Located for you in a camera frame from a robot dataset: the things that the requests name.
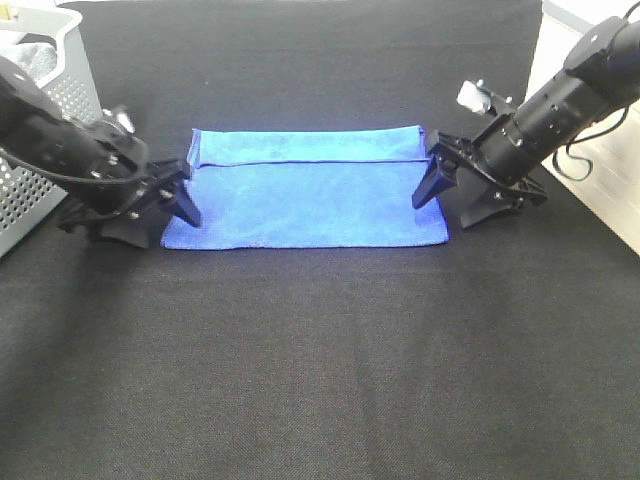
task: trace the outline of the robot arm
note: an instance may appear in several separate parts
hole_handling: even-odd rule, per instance
[[[429,136],[430,162],[413,194],[414,208],[458,185],[460,167],[485,185],[462,215],[464,228],[544,202],[546,193],[529,172],[585,128],[640,98],[640,22],[629,23],[628,15],[585,34],[563,68],[517,108],[481,82],[466,82],[459,103],[494,119],[473,140],[438,131]]]
[[[190,177],[185,160],[149,161],[147,146],[133,136],[120,108],[87,126],[65,118],[24,71],[2,57],[0,156],[71,195],[59,221],[65,231],[83,225],[92,239],[146,246],[138,221],[156,207],[200,225],[184,186]]]

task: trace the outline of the laundry basket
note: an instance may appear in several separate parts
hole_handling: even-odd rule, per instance
[[[55,69],[37,81],[65,116],[83,123],[102,117],[100,102],[78,25],[82,15],[63,8],[14,6],[0,30],[50,37],[55,42]],[[21,167],[12,169],[0,157],[0,256],[36,226],[65,196],[49,180]]]

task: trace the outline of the black fabric surface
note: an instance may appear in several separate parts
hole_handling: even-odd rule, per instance
[[[483,125],[538,0],[72,4],[104,106],[192,127]],[[0,261],[2,479],[640,478],[638,258],[550,200],[409,249],[140,251],[46,221]]]

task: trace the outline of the black cable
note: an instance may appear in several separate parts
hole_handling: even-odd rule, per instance
[[[631,14],[638,8],[640,7],[640,2],[635,3],[628,11],[627,13],[624,14],[624,19],[628,20],[629,17],[631,16]]]
[[[556,150],[553,154],[553,157],[551,159],[551,163],[553,164],[553,168],[555,169],[555,171],[558,173],[558,175],[560,175],[561,177],[566,178],[567,180],[571,180],[573,182],[582,182],[584,180],[586,180],[589,175],[591,175],[591,172],[593,172],[593,160],[586,158],[586,157],[579,157],[577,155],[572,155],[569,150],[571,149],[571,147],[573,145],[576,145],[578,143],[582,143],[582,142],[586,142],[589,140],[593,140],[594,138],[599,138],[602,137],[604,135],[607,135],[611,132],[613,132],[616,128],[618,128],[620,125],[622,125],[624,123],[624,121],[627,119],[627,115],[629,115],[629,107],[626,107],[623,112],[622,115],[620,116],[620,119],[611,127],[607,128],[606,130],[603,130],[602,132],[593,134],[593,135],[589,135],[587,137],[581,138],[579,140],[576,140],[577,137],[573,137],[571,140],[569,140],[569,142],[567,143],[567,145],[565,146],[565,153],[567,155],[567,157],[571,158],[572,160],[582,160],[583,162],[585,162],[587,164],[587,173],[585,173],[582,177],[572,177],[571,175],[567,174],[562,167],[560,166],[560,162],[558,161],[558,150]]]
[[[44,168],[31,165],[24,160],[20,160],[18,157],[10,154],[4,149],[0,149],[0,157],[7,160],[9,163],[15,163],[19,167],[31,170],[32,172],[42,175],[50,180],[64,183],[75,183],[79,185],[94,185],[94,186],[114,186],[114,185],[127,185],[142,180],[144,177],[144,170],[137,168],[137,170],[129,177],[125,178],[84,178],[84,177],[70,177],[68,175],[62,175],[60,173],[50,172]]]

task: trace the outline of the blue towel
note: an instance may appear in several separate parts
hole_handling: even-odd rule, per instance
[[[437,200],[411,194],[425,171],[420,127],[366,132],[195,130],[188,188],[202,227],[173,218],[166,248],[401,247],[444,243]]]

